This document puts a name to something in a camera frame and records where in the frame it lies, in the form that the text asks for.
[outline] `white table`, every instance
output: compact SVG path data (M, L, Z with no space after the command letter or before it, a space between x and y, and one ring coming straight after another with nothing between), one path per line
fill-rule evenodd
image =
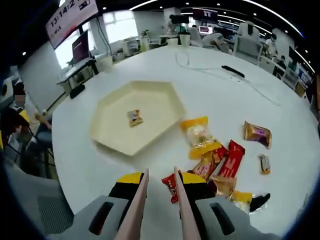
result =
M221 65L243 74L267 100ZM202 68L211 70L194 70ZM296 220L305 195L319 173L317 121L282 81L241 58L198 47L161 47L126 59L109 73L85 83L75 99L67 98L53 113L52 140L58 177L74 214L100 195L108 195L124 174L149 168L150 182L141 227L142 240L180 240L179 207L161 178L192 169L190 147L176 125L136 157L130 158L90 139L89 126L100 98L132 80L172 81L187 110L186 118L209 117L210 132L226 147L232 139L245 149L236 189L271 193L267 209L250 215L264 233L283 236ZM272 132L272 147L243 140L245 121ZM259 154L270 157L271 174L260 175Z

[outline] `black object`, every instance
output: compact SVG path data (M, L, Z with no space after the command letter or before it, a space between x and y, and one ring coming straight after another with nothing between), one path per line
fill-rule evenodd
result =
M257 196L255 198L252 198L252 201L250 203L250 212L253 212L260 208L262 205L264 205L269 199L271 195L268 193L265 196Z
M71 90L70 98L74 99L76 96L78 96L85 89L86 89L86 87L83 84L76 86L74 89Z
M187 15L170 15L173 24L188 24L189 16Z
M90 57L88 31L85 31L72 43L73 64Z
M226 66L226 65L222 65L221 67L222 67L223 69L227 70L227 71L230 71L230 72L233 72L233 73L239 75L239 76L242 77L242 78L245 78L245 75L244 75L242 72L239 72L239 71L235 70L235 69L232 68L232 67L229 67L229 66Z

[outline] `ceiling light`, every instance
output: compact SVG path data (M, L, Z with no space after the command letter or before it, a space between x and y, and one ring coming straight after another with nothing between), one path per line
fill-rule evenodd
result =
M150 1L143 2L143 3L141 3L141 4L137 5L137 6L134 6L134 7L130 8L129 10L132 11L132 10L134 10L134 9L137 9L137 8L143 6L143 5L146 5L146 4L155 2L155 1L158 1L158 0L150 0Z
M205 11L210 11L210 12L215 12L215 13L218 12L218 11L216 11L216 10L207 9L207 8L200 8L200 7L193 7L192 9L205 10Z
M236 24L236 23L231 23L231 22L228 22L228 21L222 21L222 20L218 20L218 22L220 22L220 23L225 23L225 24L231 24L231 25L236 25L236 26L239 26L239 24Z
M240 21L240 22L243 22L243 23L246 22L245 20L242 20L242 19L239 19L239 18L236 18L236 17L232 17L232 16L226 16L226 15L221 15L221 14L218 14L217 16L218 17L224 17L224 18L227 18L227 19L237 20L237 21ZM266 29L264 29L264 28L262 28L260 26L257 26L256 24L254 26L256 26L258 29L261 29L261 30L267 32L268 34L272 34L272 32L270 32L270 31L268 31L268 30L266 30Z
M245 20L241 20L239 18L235 18L235 17L232 17L232 16L226 16L226 15L221 15L221 14L218 14L218 17L224 17L224 18L227 18L227 19L233 19L233 20L238 20L240 22L246 22Z
M297 52L297 50L294 50L296 54L298 54L300 56L300 58L302 58L303 61L306 62L306 64L309 66L309 68L312 70L313 73L315 73L315 70L311 67L311 65L307 62L307 60L304 59L303 56L301 56L300 53Z
M256 5L256 6L262 8L262 9L264 9L264 10L267 10L268 12L276 15L278 18L282 19L282 20L285 21L287 24L289 24L294 30L296 30L296 31L301 35L301 37L304 38L303 34L302 34L301 32L299 32L299 30L298 30L291 22L289 22L287 19L285 19L283 16L279 15L279 14L276 13L275 11L272 11L271 9L269 9L269 8L267 8L267 7L259 4L259 3L256 3L256 2L254 2L254 1L251 1L251 0L242 0L242 1L245 1L245 2L250 3L250 4L254 4L254 5Z

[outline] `chair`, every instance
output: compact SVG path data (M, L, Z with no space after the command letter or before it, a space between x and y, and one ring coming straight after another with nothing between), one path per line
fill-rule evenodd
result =
M298 79L299 76L289 67L286 68L285 73L281 78L281 80L292 90L295 89Z
M188 32L190 33L191 46L202 48L204 45L202 43L198 29L196 27L189 27Z
M275 65L271 62L271 60L266 59L265 57L261 57L260 68L266 70L270 74L273 74L275 70Z
M17 202L40 233L59 234L73 224L74 215L57 181L8 165L5 170Z
M233 55L258 65L262 48L263 46L259 42L255 42L244 36L237 36L235 39Z

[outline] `cable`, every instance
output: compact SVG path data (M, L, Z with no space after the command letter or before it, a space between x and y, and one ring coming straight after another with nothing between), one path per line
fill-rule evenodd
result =
M98 25L98 33L99 33L99 36L100 36L100 38L102 39L102 42L103 42L103 44L104 44L105 47L106 47L106 54L108 55L108 47L109 47L109 49L110 49L110 55L112 56L111 46L110 46L108 40L106 39L106 36L104 35L104 32L102 31L102 28L101 28L101 25L100 25L100 21L99 21L98 18L96 18L96 23L97 23L97 25Z
M209 74L209 75L215 76L215 77L220 78L220 79L228 80L227 78L224 78L224 77L221 77L221 76L212 74L211 72L206 72L206 71L204 71L204 70L219 70L219 71L223 71L223 72L224 72L224 70L223 70L222 68L195 68L195 67L187 67L187 66L190 65L190 58L189 58L189 54L188 54L187 52L185 52L185 54L186 54L186 57L187 57L187 63L186 63L186 65L184 66L184 65L182 65L181 63L179 63L179 61L178 61L178 53L177 53L177 52L175 53L175 61L176 61L176 63L177 63L180 67L185 68L185 69L191 69L191 70L194 70L194 71L197 71L197 72L201 72L201 73L205 73L205 74ZM252 85L253 83L250 82L249 80L247 80L247 79L245 79L245 78L242 78L242 77L240 77L240 76L238 76L238 75L235 75L235 76L236 76L238 79L240 79L241 81L243 81L245 84L247 84L250 88L254 89L257 93L259 93L262 97L264 97L265 99L267 99L269 102L273 103L274 105L276 105L276 106L278 106L278 107L281 106L278 102L272 100L271 98L269 98L268 96L266 96L265 94L263 94L261 91L259 91L258 89L256 89L256 88Z

